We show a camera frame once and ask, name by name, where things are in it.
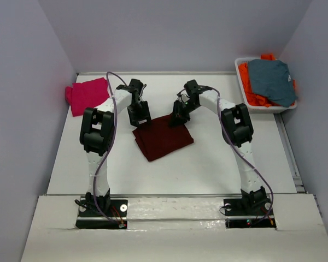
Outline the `dark red t shirt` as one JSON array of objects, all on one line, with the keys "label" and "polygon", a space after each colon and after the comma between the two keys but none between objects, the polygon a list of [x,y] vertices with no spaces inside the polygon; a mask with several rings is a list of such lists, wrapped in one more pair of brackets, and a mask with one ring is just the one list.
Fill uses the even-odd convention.
[{"label": "dark red t shirt", "polygon": [[170,127],[170,119],[171,115],[158,117],[133,131],[135,142],[149,162],[194,143],[186,126]]}]

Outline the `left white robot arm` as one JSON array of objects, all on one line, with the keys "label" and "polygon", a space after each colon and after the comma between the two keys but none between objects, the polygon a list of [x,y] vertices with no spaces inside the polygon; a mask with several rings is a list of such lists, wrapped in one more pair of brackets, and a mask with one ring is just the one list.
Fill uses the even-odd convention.
[{"label": "left white robot arm", "polygon": [[79,140],[88,160],[89,187],[82,206],[99,216],[105,216],[111,206],[107,158],[115,141],[118,114],[127,109],[134,127],[151,121],[148,102],[142,99],[144,89],[145,84],[132,79],[128,85],[119,85],[101,105],[84,111]]}]

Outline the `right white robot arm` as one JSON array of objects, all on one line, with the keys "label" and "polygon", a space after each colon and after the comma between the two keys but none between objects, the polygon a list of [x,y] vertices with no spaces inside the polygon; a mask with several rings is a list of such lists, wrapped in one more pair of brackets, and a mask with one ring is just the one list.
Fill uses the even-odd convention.
[{"label": "right white robot arm", "polygon": [[185,94],[182,91],[177,94],[169,126],[184,125],[190,121],[190,113],[201,106],[215,113],[222,136],[235,156],[241,179],[242,197],[234,199],[236,204],[229,204],[224,208],[226,211],[242,211],[250,216],[265,210],[262,217],[265,219],[272,211],[273,190],[255,167],[251,146],[254,128],[247,106],[222,99],[217,89],[199,85],[195,81],[187,82],[184,91]]}]

